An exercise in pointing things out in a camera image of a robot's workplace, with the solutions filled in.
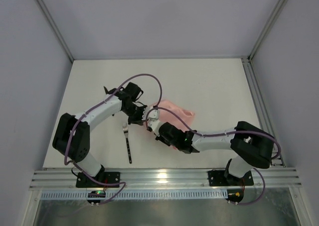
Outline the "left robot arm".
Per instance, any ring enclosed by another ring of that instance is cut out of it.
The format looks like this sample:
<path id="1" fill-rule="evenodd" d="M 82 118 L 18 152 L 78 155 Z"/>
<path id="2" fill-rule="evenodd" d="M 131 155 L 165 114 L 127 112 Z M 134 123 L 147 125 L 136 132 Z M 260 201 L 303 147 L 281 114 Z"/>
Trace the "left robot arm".
<path id="1" fill-rule="evenodd" d="M 52 146 L 80 169 L 77 188 L 120 186 L 120 173 L 106 172 L 105 167 L 90 153 L 90 133 L 108 117 L 119 112 L 128 116 L 128 123 L 142 125 L 146 106 L 136 103 L 143 93 L 138 85 L 129 82 L 119 90 L 106 91 L 106 99 L 85 112 L 76 115 L 65 113 L 60 117 Z"/>

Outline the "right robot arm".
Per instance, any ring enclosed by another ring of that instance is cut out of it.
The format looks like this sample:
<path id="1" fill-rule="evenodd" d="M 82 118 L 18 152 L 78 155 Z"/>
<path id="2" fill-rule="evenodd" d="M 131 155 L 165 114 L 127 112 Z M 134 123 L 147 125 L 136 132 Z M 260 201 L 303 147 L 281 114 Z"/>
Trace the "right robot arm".
<path id="1" fill-rule="evenodd" d="M 185 154 L 208 150 L 234 151 L 237 156 L 227 162 L 223 173 L 231 186 L 242 183 L 245 174 L 253 168 L 268 169 L 271 164 L 273 137 L 245 121 L 217 133 L 182 131 L 169 122 L 159 120 L 149 122 L 148 130 L 156 135 L 156 140 Z"/>

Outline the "pink satin napkin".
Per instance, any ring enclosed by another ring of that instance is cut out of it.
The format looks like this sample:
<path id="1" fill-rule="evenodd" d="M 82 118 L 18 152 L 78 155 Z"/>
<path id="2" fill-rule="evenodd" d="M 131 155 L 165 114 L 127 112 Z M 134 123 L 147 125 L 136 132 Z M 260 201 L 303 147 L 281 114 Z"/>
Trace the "pink satin napkin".
<path id="1" fill-rule="evenodd" d="M 154 107 L 159 110 L 160 121 L 168 122 L 184 132 L 190 131 L 190 125 L 195 118 L 194 112 L 178 107 L 169 100 L 163 100 Z"/>

